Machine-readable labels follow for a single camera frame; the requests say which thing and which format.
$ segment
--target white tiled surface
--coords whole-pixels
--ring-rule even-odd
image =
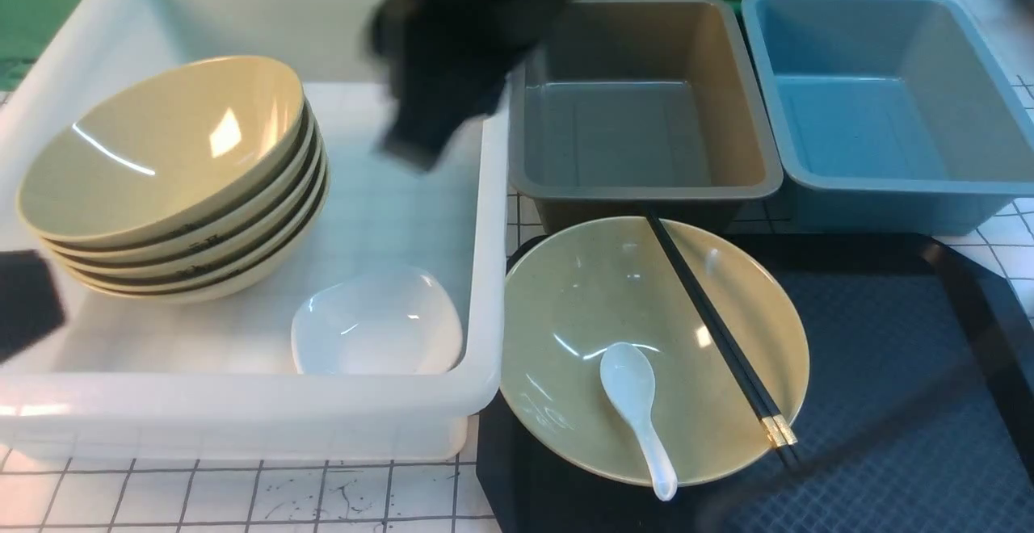
[[[1034,17],[1011,0],[955,0],[975,17],[1034,119]],[[0,92],[0,107],[7,95]],[[511,190],[507,254],[542,234],[535,205]],[[792,232],[780,199],[743,209],[730,232]],[[1007,275],[1034,317],[1034,199],[978,231],[942,238]],[[499,533],[467,446],[436,465],[258,461],[36,461],[0,445],[0,533]]]

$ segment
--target beige bowl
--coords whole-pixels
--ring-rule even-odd
[[[286,64],[221,57],[116,94],[53,139],[18,210],[41,238],[114,248],[194,230],[234,207],[291,151],[304,95]]]
[[[258,190],[248,196],[239,206],[226,208],[222,216],[186,234],[151,244],[110,250],[74,248],[51,242],[45,238],[41,239],[41,242],[56,254],[70,259],[81,270],[113,275],[118,274],[114,267],[147,266],[200,253],[236,236],[276,207],[287,195],[288,187],[293,187],[311,161],[310,145],[315,142],[317,136],[320,136],[320,125],[306,103],[302,127],[292,145],[286,167],[270,175],[269,180],[260,184]]]
[[[247,268],[236,270],[225,277],[210,283],[208,285],[196,287],[193,289],[188,289],[185,291],[178,291],[176,293],[123,293],[119,291],[112,291],[110,289],[103,289],[97,287],[89,282],[81,280],[86,287],[93,289],[94,291],[104,293],[105,295],[111,295],[113,297],[121,297],[125,299],[140,299],[140,300],[150,300],[155,302],[162,302],[169,304],[188,304],[188,303],[199,303],[203,301],[211,301],[219,299],[234,293],[243,291],[252,285],[262,282],[264,278],[268,277],[270,274],[280,268],[280,265],[284,264],[292,254],[301,244],[302,240],[306,238],[306,235],[312,230],[316,224],[316,216],[320,214],[323,206],[327,202],[329,182],[324,181],[323,189],[320,195],[320,199],[316,201],[315,205],[309,210],[309,213],[305,216],[301,226],[298,230],[294,231],[285,242],[283,242],[279,247],[272,250],[268,256],[258,261],[258,264]]]
[[[200,287],[210,286],[233,276],[237,272],[242,272],[258,264],[265,257],[269,256],[276,248],[282,245],[292,234],[298,230],[301,224],[308,216],[309,210],[317,205],[323,193],[323,185],[329,179],[327,172],[327,154],[321,151],[320,167],[316,170],[315,179],[306,188],[302,200],[287,213],[287,216],[273,229],[273,235],[267,238],[262,244],[243,257],[229,264],[219,266],[204,273],[193,273],[189,275],[173,275],[165,278],[147,280],[126,280],[111,278],[110,276],[93,275],[74,268],[69,268],[68,272],[84,283],[90,284],[94,288],[108,291],[118,291],[133,294],[169,294],[187,291]]]
[[[298,176],[291,184],[291,187],[277,201],[277,205],[271,208],[265,215],[256,216],[257,219],[243,231],[208,248],[177,260],[155,261],[133,266],[105,267],[103,265],[87,264],[68,257],[62,257],[60,253],[57,253],[57,258],[59,261],[82,272],[88,272],[91,275],[101,275],[105,280],[117,279],[132,285],[140,285],[147,280],[157,280],[170,276],[186,278],[203,274],[204,272],[214,271],[222,265],[230,264],[261,246],[277,232],[277,227],[281,226],[292,212],[297,211],[298,205],[304,199],[309,186],[316,178],[316,170],[320,168],[323,147],[323,140],[317,139],[316,143],[312,144],[311,147],[305,148],[309,153],[306,160],[305,173]]]
[[[808,388],[808,340],[765,269],[730,242],[665,221],[678,249],[787,420]],[[657,375],[653,423],[680,485],[732,474],[769,449],[646,220],[615,217],[565,230],[507,277],[501,391],[524,426],[558,455],[643,486],[632,431],[600,384],[600,358],[636,345]]]

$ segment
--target chopsticks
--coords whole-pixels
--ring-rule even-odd
[[[668,230],[661,223],[660,218],[657,217],[657,213],[653,213],[653,210],[649,208],[645,208],[644,214],[650,229],[653,230],[653,234],[657,236],[657,241],[668,257],[668,262],[671,263],[671,267],[675,270],[678,280],[682,284],[682,288],[686,289],[686,294],[690,296],[693,306],[700,313],[700,319],[703,321],[704,326],[707,327],[714,346],[718,347],[723,359],[725,359],[725,363],[729,366],[729,371],[732,372],[733,378],[735,378],[736,383],[739,385],[739,389],[743,392],[755,415],[757,415],[758,421],[761,422],[761,426],[768,437],[769,444],[771,444],[771,447],[779,454],[780,460],[783,461],[783,465],[787,469],[797,471],[800,468],[800,457],[797,456],[797,450],[794,446],[797,444],[797,437],[790,428],[790,423],[786,421],[783,412],[780,411],[779,406],[772,401],[771,394],[765,389],[764,383],[761,382],[750,360],[747,359],[742,350],[739,349],[739,345],[736,343],[735,337],[732,336],[732,332],[729,331],[729,328],[722,320],[722,316],[719,315],[718,309],[710,302],[707,293],[704,292],[703,287],[700,286],[700,282],[697,280],[697,277],[693,274],[693,270],[690,269],[690,265],[686,264],[682,254],[678,251],[678,247],[675,246],[675,242],[671,239]]]

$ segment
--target spoon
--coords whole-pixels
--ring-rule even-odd
[[[678,477],[650,419],[657,379],[649,360],[632,344],[614,344],[600,360],[600,380],[610,404],[639,440],[653,493],[658,499],[670,501],[678,488]]]

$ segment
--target white plastic tub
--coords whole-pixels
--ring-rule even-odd
[[[331,160],[317,227],[270,279],[165,306],[55,270],[68,323],[0,367],[0,441],[29,455],[432,460],[461,448],[498,386],[508,118],[465,127],[421,178],[371,154],[391,114],[364,28],[377,0],[83,0],[0,115],[0,250],[35,247],[14,193],[99,99],[166,68],[262,54],[300,72]],[[435,275],[464,321],[435,376],[300,376],[300,302],[376,262]]]

